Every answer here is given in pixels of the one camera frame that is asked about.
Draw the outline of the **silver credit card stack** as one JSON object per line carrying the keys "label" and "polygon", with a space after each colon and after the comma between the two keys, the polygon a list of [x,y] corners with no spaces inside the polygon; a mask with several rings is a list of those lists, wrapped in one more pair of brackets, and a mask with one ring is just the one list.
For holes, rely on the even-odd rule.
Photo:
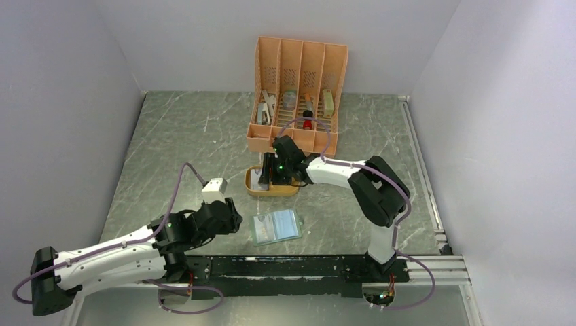
{"label": "silver credit card stack", "polygon": [[255,192],[266,192],[269,190],[269,185],[264,183],[262,178],[261,169],[253,169],[250,171],[250,190]]}

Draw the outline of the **silver VIP credit card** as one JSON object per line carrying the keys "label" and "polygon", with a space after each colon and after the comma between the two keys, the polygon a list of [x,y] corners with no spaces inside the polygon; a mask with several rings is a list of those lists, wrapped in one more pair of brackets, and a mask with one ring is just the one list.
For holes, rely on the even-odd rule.
{"label": "silver VIP credit card", "polygon": [[270,214],[253,218],[255,241],[258,245],[276,240],[273,218]]}

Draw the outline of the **mint green card holder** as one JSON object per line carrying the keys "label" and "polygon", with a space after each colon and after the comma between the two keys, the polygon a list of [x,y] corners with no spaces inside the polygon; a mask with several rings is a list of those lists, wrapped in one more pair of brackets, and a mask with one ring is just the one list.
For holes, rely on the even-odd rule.
{"label": "mint green card holder", "polygon": [[302,223],[293,209],[254,215],[249,221],[255,247],[302,237]]}

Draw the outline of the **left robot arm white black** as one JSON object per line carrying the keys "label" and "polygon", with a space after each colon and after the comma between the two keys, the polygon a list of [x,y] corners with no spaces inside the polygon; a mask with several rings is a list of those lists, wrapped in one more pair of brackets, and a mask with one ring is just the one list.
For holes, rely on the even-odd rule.
{"label": "left robot arm white black", "polygon": [[85,249],[36,251],[30,270],[33,316],[68,308],[78,295],[141,280],[177,283],[190,273],[186,252],[239,230],[231,198],[159,218],[125,236]]}

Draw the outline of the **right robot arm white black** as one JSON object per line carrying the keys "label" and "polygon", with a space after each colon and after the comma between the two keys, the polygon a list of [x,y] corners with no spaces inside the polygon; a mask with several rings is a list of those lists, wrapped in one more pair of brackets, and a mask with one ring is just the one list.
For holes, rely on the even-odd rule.
{"label": "right robot arm white black", "polygon": [[393,271],[397,259],[399,224],[412,210],[410,191],[380,156],[347,161],[328,158],[324,153],[306,155],[289,136],[276,137],[272,152],[264,154],[259,183],[306,187],[327,184],[349,189],[363,216],[371,223],[366,252],[366,270],[375,281]]}

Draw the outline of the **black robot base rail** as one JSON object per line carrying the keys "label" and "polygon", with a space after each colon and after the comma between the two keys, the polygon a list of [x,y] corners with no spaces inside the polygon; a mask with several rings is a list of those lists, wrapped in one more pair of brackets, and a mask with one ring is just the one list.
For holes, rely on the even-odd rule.
{"label": "black robot base rail", "polygon": [[192,284],[192,299],[277,295],[340,295],[362,298],[363,286],[391,281],[406,283],[407,262],[396,259],[380,274],[368,266],[366,254],[352,255],[187,255],[175,269],[156,281],[169,285]]}

